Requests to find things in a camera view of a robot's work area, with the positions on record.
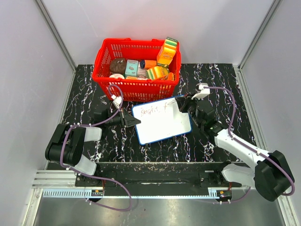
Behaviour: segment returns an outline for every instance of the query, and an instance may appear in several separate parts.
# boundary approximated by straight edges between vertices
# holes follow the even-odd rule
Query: gray wall
[[[106,38],[173,37],[183,63],[238,64],[273,0],[43,0],[77,64]]]
[[[32,0],[0,3],[0,225],[19,225],[72,71]]]
[[[283,152],[296,179],[301,217],[301,1],[285,0],[243,72],[269,150]]]

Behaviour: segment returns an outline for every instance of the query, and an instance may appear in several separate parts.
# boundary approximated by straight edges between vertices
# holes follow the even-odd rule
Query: cable
[[[68,137],[69,137],[71,131],[72,131],[75,127],[78,127],[78,126],[83,126],[83,127],[94,127],[94,126],[99,126],[99,125],[101,125],[101,124],[103,124],[103,123],[106,123],[107,121],[111,120],[111,119],[112,119],[113,117],[115,117],[115,115],[121,110],[121,108],[122,108],[122,103],[123,103],[123,93],[122,93],[121,89],[120,89],[117,85],[111,84],[111,85],[109,85],[109,87],[108,87],[108,91],[109,91],[109,94],[110,94],[111,96],[112,96],[112,93],[111,93],[110,89],[111,89],[113,86],[116,87],[116,88],[119,90],[120,95],[121,95],[121,103],[120,103],[119,108],[117,109],[117,111],[116,111],[110,118],[108,118],[108,119],[106,119],[106,120],[104,120],[104,121],[101,121],[101,122],[96,123],[96,124],[93,124],[93,125],[85,125],[85,124],[81,124],[81,125],[73,125],[73,126],[71,126],[71,127],[68,129],[68,131],[67,131],[67,133],[66,133],[66,136],[65,136],[65,139],[64,139],[64,141],[63,141],[63,145],[62,145],[62,151],[61,151],[61,156],[60,156],[60,165],[61,165],[61,167],[63,167],[63,168],[68,168],[68,167],[69,167],[68,165],[64,165],[64,163],[63,163],[63,154],[64,154],[64,150],[65,150],[65,147],[66,147],[66,143],[67,143],[67,141],[68,141]],[[124,187],[120,182],[118,182],[117,180],[114,180],[114,179],[110,179],[110,178],[102,178],[102,177],[91,176],[91,175],[88,175],[88,174],[79,172],[79,171],[77,171],[76,169],[74,169],[74,168],[72,168],[72,167],[70,167],[70,169],[73,170],[74,172],[79,173],[79,174],[82,174],[83,176],[88,177],[88,178],[94,178],[94,179],[99,179],[99,180],[109,180],[109,181],[112,181],[112,182],[114,182],[114,183],[120,185],[120,186],[125,190],[125,192],[127,193],[128,197],[129,197],[129,199],[130,199],[129,207],[127,207],[126,209],[117,209],[117,208],[114,208],[114,207],[102,205],[102,204],[99,204],[99,203],[96,203],[96,202],[92,202],[92,201],[90,201],[90,204],[93,203],[93,204],[95,204],[95,205],[97,205],[97,206],[105,207],[105,208],[108,208],[108,209],[111,209],[111,210],[116,210],[116,211],[128,211],[128,210],[131,210],[131,208],[132,208],[132,196],[131,196],[130,192],[127,190],[127,188]]]
[[[225,90],[231,97],[231,100],[233,102],[233,113],[232,113],[232,117],[231,117],[231,121],[230,121],[230,124],[229,124],[229,127],[228,127],[228,133],[229,133],[229,136],[235,140],[236,142],[238,142],[239,144],[241,144],[242,146],[248,148],[250,151],[254,152],[257,154],[257,151],[255,149],[253,149],[252,147],[246,145],[245,143],[241,142],[240,140],[236,139],[235,137],[233,137],[233,134],[231,132],[231,127],[232,127],[232,124],[233,124],[233,121],[234,121],[234,116],[235,116],[235,110],[236,110],[236,104],[235,104],[235,99],[234,99],[234,96],[233,94],[230,92],[230,90],[224,88],[224,87],[204,87],[205,89],[221,89],[221,90]],[[287,174],[287,172],[284,171],[284,169],[282,169],[276,162],[274,162],[272,159],[270,159],[269,157],[265,156],[264,154],[262,153],[259,153],[259,155],[263,158],[265,158],[266,160],[268,160],[269,162],[271,162],[274,166],[277,167],[278,170],[280,170],[280,172],[282,172],[284,174],[284,176],[288,179],[288,181],[290,182],[291,184],[291,187],[292,187],[292,190],[290,193],[283,193],[282,195],[284,196],[290,196],[290,195],[293,195],[294,192],[295,192],[295,184],[293,183],[293,180],[291,179],[291,177]]]

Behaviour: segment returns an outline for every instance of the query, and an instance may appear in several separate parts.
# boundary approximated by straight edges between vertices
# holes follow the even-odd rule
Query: whiteboard
[[[136,125],[140,145],[190,133],[192,130],[188,113],[179,111],[175,97],[135,105],[132,113],[141,120]]]

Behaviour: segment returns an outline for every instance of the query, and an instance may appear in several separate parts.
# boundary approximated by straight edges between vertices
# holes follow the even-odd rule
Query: black and white marble pattern
[[[92,80],[93,65],[79,65],[71,89],[63,123],[88,124],[93,112],[101,112],[110,107],[110,102],[101,88]],[[174,95],[193,91],[198,83],[209,86],[226,87],[234,95],[237,105],[233,123],[233,132],[246,141],[255,144],[251,125],[247,116],[239,85],[231,64],[182,64],[181,79],[174,90]],[[217,119],[229,124],[232,114],[232,102],[229,95],[221,90],[212,90],[207,97],[216,108]],[[124,102],[124,107],[131,112],[132,106],[141,102]],[[139,145],[134,127],[121,128],[113,126],[105,139],[87,142],[84,155],[96,162],[202,162],[202,161],[240,161],[229,152],[204,143],[197,128],[181,135],[174,142],[172,139],[159,141],[148,148]]]

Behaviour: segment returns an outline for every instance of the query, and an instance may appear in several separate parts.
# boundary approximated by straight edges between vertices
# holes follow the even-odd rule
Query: plastic basket
[[[108,87],[111,84],[118,85],[123,92],[126,101],[154,101],[171,97],[175,86],[179,83],[179,72],[181,68],[180,44],[177,45],[176,54],[169,65],[170,72],[174,73],[174,81],[152,81],[152,80],[128,80],[109,78],[110,63],[113,59],[124,57],[132,60],[156,60],[157,54],[164,40],[131,40],[131,39],[105,39],[99,50],[92,78],[99,84],[109,99],[111,96]],[[111,87],[110,91],[119,96],[119,91]]]

